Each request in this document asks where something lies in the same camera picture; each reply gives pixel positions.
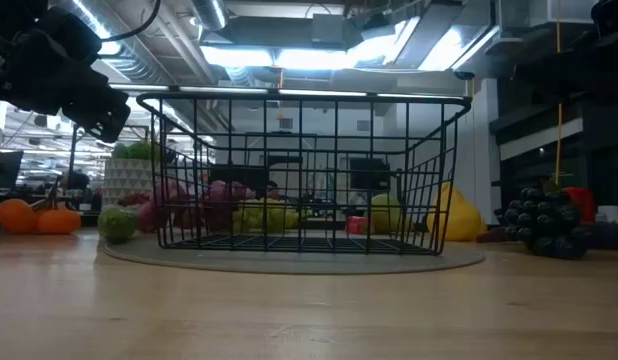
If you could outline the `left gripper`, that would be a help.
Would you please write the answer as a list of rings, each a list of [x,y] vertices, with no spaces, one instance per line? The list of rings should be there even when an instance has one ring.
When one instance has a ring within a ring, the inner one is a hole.
[[[107,76],[80,63],[41,30],[15,41],[6,56],[6,99],[38,113],[63,112],[105,143],[118,140],[130,115],[128,95]]]

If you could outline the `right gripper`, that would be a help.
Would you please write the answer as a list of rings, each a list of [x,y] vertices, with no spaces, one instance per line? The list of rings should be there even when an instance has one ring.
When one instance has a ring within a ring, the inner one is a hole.
[[[547,52],[519,62],[514,75],[545,93],[553,92],[554,76],[561,95],[618,97],[618,32],[554,57]]]

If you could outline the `green cucumber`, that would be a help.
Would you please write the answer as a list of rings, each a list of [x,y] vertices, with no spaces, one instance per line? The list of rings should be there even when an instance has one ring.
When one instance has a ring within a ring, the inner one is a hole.
[[[117,244],[131,240],[138,227],[135,209],[121,206],[108,206],[101,210],[97,219],[97,229],[106,242]]]

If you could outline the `orange tangerine cluster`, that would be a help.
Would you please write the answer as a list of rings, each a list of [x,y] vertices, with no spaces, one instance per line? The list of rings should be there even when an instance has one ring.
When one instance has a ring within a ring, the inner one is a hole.
[[[11,234],[68,235],[81,225],[79,212],[53,201],[28,204],[21,199],[7,199],[0,203],[0,226]]]

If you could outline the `black grape bunch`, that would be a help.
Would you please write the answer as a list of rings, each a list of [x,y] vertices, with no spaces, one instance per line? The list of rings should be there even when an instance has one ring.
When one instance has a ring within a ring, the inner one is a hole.
[[[504,220],[507,239],[521,242],[533,255],[579,260],[588,250],[581,210],[563,189],[523,188]]]

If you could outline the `yellow banana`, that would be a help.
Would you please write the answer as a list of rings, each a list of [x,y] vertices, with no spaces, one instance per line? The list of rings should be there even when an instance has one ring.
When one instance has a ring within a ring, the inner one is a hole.
[[[480,234],[487,231],[487,225],[478,209],[458,189],[451,188],[449,182],[442,184],[440,193],[433,200],[434,205],[438,199],[441,200],[439,219],[435,220],[434,213],[428,214],[426,218],[431,233],[436,224],[440,227],[445,225],[447,241],[475,242]]]

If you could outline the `green grape bunch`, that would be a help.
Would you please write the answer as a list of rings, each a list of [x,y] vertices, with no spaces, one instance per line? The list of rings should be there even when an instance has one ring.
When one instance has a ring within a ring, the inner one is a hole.
[[[250,199],[240,202],[232,213],[232,228],[235,233],[284,233],[296,229],[299,218],[296,209],[285,201]]]

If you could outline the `plant in white patterned pot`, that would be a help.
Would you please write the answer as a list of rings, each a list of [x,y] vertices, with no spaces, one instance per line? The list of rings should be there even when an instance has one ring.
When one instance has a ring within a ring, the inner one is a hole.
[[[158,152],[150,141],[117,143],[105,162],[103,204],[116,205],[129,196],[132,204],[148,198],[153,194],[153,171],[158,168]]]

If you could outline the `dark monitor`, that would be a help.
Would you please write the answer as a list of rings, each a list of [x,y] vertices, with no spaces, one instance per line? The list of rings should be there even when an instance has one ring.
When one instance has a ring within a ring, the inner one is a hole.
[[[22,151],[0,152],[0,189],[11,189],[16,185],[22,158]]]

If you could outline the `round grey mat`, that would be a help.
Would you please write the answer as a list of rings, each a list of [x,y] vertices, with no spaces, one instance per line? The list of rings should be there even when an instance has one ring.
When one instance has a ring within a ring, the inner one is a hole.
[[[108,256],[135,263],[206,271],[278,275],[379,275],[454,269],[485,260],[475,247],[452,243],[439,256],[163,249],[152,236],[101,244]]]

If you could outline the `silver ventilation duct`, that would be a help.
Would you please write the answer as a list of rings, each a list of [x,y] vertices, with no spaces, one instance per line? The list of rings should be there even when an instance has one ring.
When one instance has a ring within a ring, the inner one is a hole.
[[[191,0],[193,12],[205,30],[223,29],[229,22],[229,14],[223,0]]]

